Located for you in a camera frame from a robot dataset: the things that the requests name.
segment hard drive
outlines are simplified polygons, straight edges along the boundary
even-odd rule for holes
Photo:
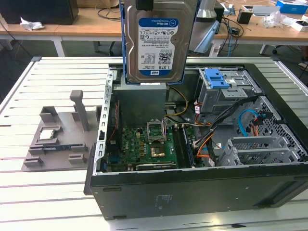
[[[154,0],[153,10],[122,5],[128,83],[181,83],[198,0]]]

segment green motherboard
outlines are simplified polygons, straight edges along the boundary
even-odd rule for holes
[[[163,142],[148,142],[147,127],[123,128],[121,133],[121,147],[119,156],[108,156],[110,171],[130,171],[141,164],[175,164],[178,168],[176,147],[173,139],[172,127],[166,127],[166,138]],[[186,127],[189,142],[194,140],[194,130]],[[161,135],[160,128],[151,128],[151,136]]]

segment metal grating table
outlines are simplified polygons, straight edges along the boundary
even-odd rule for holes
[[[188,63],[251,62],[308,125],[307,88],[270,58],[189,58]],[[108,64],[122,58],[42,58],[31,62],[0,106],[0,230],[305,230],[308,191],[280,208],[106,222],[92,196],[83,194],[86,170],[21,172],[23,158],[40,122],[42,106],[73,111],[71,90],[84,91],[87,110],[102,103]]]

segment hard drive label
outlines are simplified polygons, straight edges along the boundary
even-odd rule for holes
[[[175,46],[171,38],[178,31],[176,18],[141,18],[138,35],[138,69],[146,76],[167,75],[172,69]]]

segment blue drive latch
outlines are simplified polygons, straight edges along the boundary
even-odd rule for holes
[[[218,69],[205,69],[205,78],[210,82],[211,88],[229,88],[229,84],[223,78]]]

